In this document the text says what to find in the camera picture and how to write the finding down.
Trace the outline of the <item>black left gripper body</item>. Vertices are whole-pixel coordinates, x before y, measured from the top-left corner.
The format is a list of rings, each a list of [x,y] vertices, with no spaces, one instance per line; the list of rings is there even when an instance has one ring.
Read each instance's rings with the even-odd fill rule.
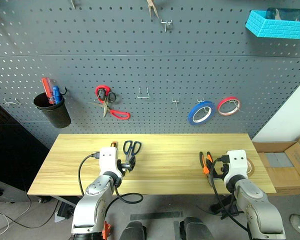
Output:
[[[132,172],[135,167],[135,164],[129,164],[129,162],[122,162],[120,159],[117,160],[116,164],[118,170],[121,172],[123,177],[125,176],[127,171]]]

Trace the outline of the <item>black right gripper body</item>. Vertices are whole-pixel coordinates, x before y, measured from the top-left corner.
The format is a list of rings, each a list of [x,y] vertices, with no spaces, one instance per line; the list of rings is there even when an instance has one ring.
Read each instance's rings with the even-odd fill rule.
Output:
[[[224,180],[228,173],[228,164],[223,162],[216,162],[214,170],[212,171],[213,178],[215,180]]]

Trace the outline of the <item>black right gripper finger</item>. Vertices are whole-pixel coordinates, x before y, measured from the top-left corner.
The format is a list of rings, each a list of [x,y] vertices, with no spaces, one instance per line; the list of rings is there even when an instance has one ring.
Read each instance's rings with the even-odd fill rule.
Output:
[[[210,178],[211,175],[214,175],[214,169],[212,169],[213,162],[209,159],[206,159],[205,164],[208,169],[208,173],[206,174],[206,176],[207,178]]]

